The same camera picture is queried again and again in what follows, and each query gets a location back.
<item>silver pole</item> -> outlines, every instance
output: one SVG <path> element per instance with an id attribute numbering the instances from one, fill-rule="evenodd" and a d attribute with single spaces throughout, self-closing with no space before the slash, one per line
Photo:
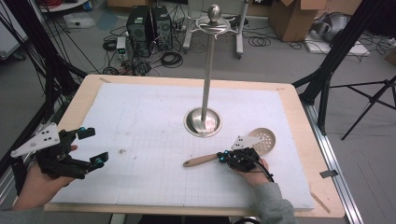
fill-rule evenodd
<path id="1" fill-rule="evenodd" d="M 214 52 L 215 52 L 215 36 L 209 35 L 207 37 L 205 84 L 204 84 L 204 97 L 203 97 L 203 101 L 202 101 L 201 120 L 206 120 L 207 101 L 209 98 L 210 78 L 211 78 L 210 75 L 212 73 Z"/>

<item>round metal base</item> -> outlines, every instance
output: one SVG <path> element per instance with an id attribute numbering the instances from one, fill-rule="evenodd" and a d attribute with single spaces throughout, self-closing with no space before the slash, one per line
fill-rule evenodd
<path id="1" fill-rule="evenodd" d="M 206 110 L 206 119 L 201 120 L 202 108 L 194 108 L 184 117 L 184 126 L 187 131 L 197 137 L 210 137 L 218 133 L 221 129 L 221 117 L 212 110 Z"/>

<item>wooden handle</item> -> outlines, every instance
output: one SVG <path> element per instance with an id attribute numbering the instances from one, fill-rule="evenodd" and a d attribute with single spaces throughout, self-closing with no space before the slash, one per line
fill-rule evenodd
<path id="1" fill-rule="evenodd" d="M 207 155 L 207 156 L 203 156 L 203 157 L 197 157 L 197 158 L 191 159 L 189 161 L 185 161 L 183 163 L 183 166 L 184 167 L 192 167 L 192 166 L 200 165 L 207 161 L 213 161 L 217 157 L 218 157 L 217 154 Z"/>

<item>gray sleeve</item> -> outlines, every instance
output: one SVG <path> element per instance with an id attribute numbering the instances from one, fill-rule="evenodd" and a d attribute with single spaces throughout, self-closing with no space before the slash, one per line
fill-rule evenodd
<path id="1" fill-rule="evenodd" d="M 21 211 L 0 211 L 1 223 L 28 224 L 43 223 L 44 207 Z"/>
<path id="2" fill-rule="evenodd" d="M 277 183 L 266 183 L 253 188 L 262 224 L 297 223 L 293 205 L 282 198 Z"/>

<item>hand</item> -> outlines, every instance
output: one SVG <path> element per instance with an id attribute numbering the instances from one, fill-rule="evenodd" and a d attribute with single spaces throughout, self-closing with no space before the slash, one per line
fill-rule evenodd
<path id="1" fill-rule="evenodd" d="M 60 176 L 56 179 L 41 173 L 40 167 L 35 163 L 26 176 L 23 189 L 12 210 L 24 210 L 41 207 L 48 203 L 55 194 L 64 186 L 70 184 L 74 178 Z"/>
<path id="2" fill-rule="evenodd" d="M 268 163 L 266 160 L 261 159 L 260 163 L 263 164 L 264 167 L 268 170 Z M 251 187 L 255 187 L 270 182 L 267 176 L 258 167 L 258 165 L 256 165 L 256 167 L 248 173 L 238 171 L 238 174 L 243 176 Z"/>

